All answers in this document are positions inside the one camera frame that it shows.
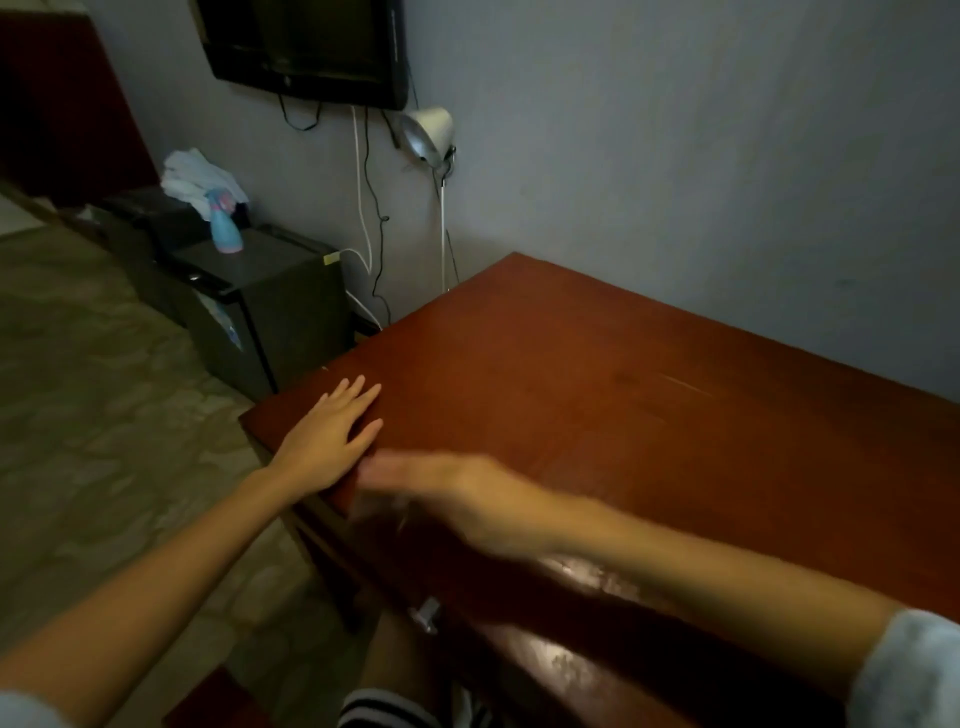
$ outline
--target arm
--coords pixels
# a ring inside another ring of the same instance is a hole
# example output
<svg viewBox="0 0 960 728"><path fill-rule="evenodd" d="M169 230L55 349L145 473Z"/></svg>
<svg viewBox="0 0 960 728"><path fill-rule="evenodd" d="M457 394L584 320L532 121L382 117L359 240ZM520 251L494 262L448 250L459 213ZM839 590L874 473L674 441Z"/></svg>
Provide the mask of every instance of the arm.
<svg viewBox="0 0 960 728"><path fill-rule="evenodd" d="M485 457L383 452L362 464L360 484L418 498L488 553L566 553L619 570L838 697L902 609L842 579L547 491Z"/></svg>
<svg viewBox="0 0 960 728"><path fill-rule="evenodd" d="M163 546L0 659L0 690L34 695L78 728L105 723L256 536L287 506L332 485L382 422L348 442L379 393L346 380L287 435L274 462Z"/></svg>

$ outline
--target desk lamp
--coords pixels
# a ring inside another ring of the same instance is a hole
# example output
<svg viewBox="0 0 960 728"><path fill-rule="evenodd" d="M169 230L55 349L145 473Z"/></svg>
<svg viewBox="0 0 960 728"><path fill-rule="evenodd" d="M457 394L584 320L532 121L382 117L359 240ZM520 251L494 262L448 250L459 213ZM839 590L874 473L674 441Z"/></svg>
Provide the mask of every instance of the desk lamp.
<svg viewBox="0 0 960 728"><path fill-rule="evenodd" d="M436 181L440 172L440 276L441 293L446 293L446 178L453 174L457 148L453 146L453 117L441 107L405 111L400 128L410 149L431 167Z"/></svg>

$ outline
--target white cable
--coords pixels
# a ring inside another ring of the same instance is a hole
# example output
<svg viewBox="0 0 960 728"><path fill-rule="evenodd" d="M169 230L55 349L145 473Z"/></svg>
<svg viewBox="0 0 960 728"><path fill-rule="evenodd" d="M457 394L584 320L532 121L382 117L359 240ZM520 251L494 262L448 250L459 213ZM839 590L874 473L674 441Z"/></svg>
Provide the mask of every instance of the white cable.
<svg viewBox="0 0 960 728"><path fill-rule="evenodd" d="M354 295L353 295L352 293L350 293L349 291L347 291L347 295L350 296L350 297L353 299L353 302L354 302L354 303L356 303L358 306L360 306L360 307L363 309L363 312L364 312L364 313L366 313L368 316L370 316L370 317L373 319L373 322L376 324L376 327L379 328L379 329L382 331L382 330L383 330L383 325L382 325L379 321L376 320L376 316L374 316L374 315L372 314L372 312L371 312L366 306L364 306L362 303L360 303L360 299L358 299L356 296L354 296Z"/></svg>
<svg viewBox="0 0 960 728"><path fill-rule="evenodd" d="M360 183L360 134L357 132L357 109L351 106L350 114L353 116L353 151L357 157L357 212L360 213L360 227L363 228L363 236L367 240L367 257L364 258L360 251L353 248L344 248L343 253L357 254L369 276L373 270L373 245L370 242L370 234L367 232L367 222L363 219L363 187Z"/></svg>
<svg viewBox="0 0 960 728"><path fill-rule="evenodd" d="M446 180L440 183L440 292L446 293Z"/></svg>

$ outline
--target scratch on desk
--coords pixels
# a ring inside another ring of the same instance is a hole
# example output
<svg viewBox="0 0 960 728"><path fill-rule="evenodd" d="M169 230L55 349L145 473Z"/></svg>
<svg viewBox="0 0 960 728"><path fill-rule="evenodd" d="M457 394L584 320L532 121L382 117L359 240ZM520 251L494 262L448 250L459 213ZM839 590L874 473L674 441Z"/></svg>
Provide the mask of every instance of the scratch on desk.
<svg viewBox="0 0 960 728"><path fill-rule="evenodd" d="M692 389L694 392L698 392L698 393L700 393L700 394L702 394L702 395L706 395L707 397L713 397L713 395L712 395L710 392L708 392L708 391L706 391L706 390L704 390L704 389L701 389L700 387L695 387L695 386L693 386L692 384L688 384L688 383L686 383L685 381L682 381L682 380L680 380L680 379L676 379L676 378L674 378L674 377L672 377L672 376L669 376L669 375L666 375L666 374L663 374L663 373L661 373L660 376L662 376L664 379L667 379L667 380L669 380L669 381L672 381L674 384L679 384L680 386L686 387L687 389Z"/></svg>

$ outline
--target sleeve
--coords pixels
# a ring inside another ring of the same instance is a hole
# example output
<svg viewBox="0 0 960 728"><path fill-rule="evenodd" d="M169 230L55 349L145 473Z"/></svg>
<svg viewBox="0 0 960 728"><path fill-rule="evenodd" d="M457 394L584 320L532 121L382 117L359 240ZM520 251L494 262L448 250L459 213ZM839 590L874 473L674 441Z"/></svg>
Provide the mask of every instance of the sleeve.
<svg viewBox="0 0 960 728"><path fill-rule="evenodd" d="M53 708L18 692L0 692L0 725L4 728L70 728Z"/></svg>
<svg viewBox="0 0 960 728"><path fill-rule="evenodd" d="M960 725L960 625L906 610L853 681L851 728L946 728Z"/></svg>

